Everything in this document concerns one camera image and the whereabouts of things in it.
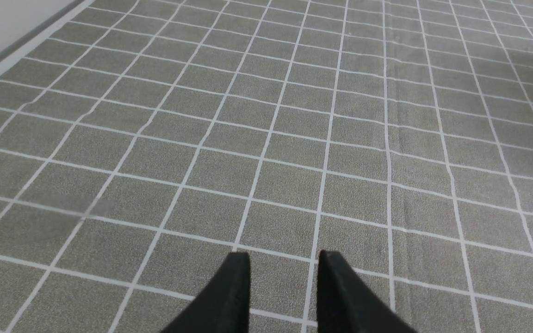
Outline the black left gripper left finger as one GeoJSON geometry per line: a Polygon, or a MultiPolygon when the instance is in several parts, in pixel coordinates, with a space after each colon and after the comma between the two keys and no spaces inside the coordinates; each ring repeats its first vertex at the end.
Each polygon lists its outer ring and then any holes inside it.
{"type": "Polygon", "coordinates": [[[163,333],[247,333],[250,316],[250,256],[230,252],[201,292],[163,333]]]}

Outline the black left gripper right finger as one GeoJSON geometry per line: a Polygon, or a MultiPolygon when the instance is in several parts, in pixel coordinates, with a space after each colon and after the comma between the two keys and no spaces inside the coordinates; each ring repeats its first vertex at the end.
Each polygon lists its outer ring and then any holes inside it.
{"type": "Polygon", "coordinates": [[[320,251],[317,271],[319,333],[414,333],[337,251],[320,251]]]}

